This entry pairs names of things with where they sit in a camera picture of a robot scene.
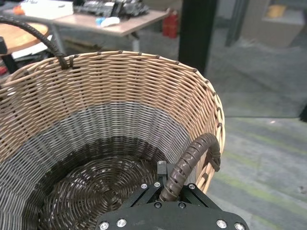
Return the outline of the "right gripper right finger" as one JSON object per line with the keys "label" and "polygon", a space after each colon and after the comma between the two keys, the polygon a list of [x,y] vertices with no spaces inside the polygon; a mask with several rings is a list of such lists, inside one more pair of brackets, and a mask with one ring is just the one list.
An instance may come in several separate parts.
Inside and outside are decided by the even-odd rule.
{"label": "right gripper right finger", "polygon": [[195,184],[183,186],[183,201],[197,206],[216,206]]}

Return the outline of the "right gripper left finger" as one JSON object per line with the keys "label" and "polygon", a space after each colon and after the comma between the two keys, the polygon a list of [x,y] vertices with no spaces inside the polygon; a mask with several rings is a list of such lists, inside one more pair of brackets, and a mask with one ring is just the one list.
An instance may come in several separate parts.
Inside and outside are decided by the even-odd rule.
{"label": "right gripper left finger", "polygon": [[157,179],[152,183],[142,183],[132,196],[128,199],[128,206],[142,206],[149,203],[158,203],[161,206],[160,193],[167,180],[167,163],[157,163]]}

